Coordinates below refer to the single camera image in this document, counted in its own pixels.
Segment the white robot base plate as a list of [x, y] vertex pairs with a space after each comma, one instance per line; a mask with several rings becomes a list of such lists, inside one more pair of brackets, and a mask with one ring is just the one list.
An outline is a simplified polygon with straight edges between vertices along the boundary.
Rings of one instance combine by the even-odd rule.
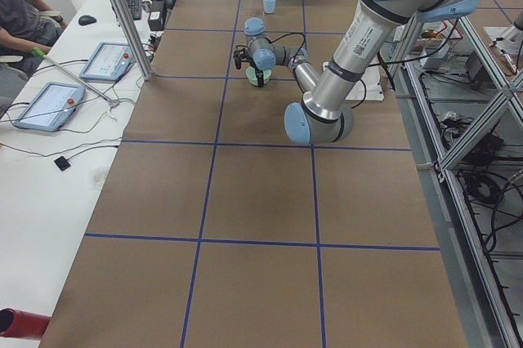
[[381, 75], [378, 67], [367, 68], [362, 79], [346, 96], [346, 100], [356, 103], [361, 102], [363, 98], [365, 101], [382, 101], [384, 95], [380, 79]]

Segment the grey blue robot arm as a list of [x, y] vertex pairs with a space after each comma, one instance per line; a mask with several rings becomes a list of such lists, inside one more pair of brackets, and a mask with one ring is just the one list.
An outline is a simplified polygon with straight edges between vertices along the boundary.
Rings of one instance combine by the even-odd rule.
[[255, 69], [259, 87], [265, 71], [276, 65], [288, 68], [304, 93], [300, 102], [285, 110], [288, 138], [299, 145], [336, 142], [354, 125], [346, 97], [393, 29], [412, 16], [421, 22], [457, 19], [474, 12], [479, 1], [359, 0], [351, 26], [322, 73], [314, 69], [304, 49], [275, 44], [266, 36], [263, 21], [251, 18], [244, 25], [246, 46], [235, 50], [235, 65], [248, 62]]

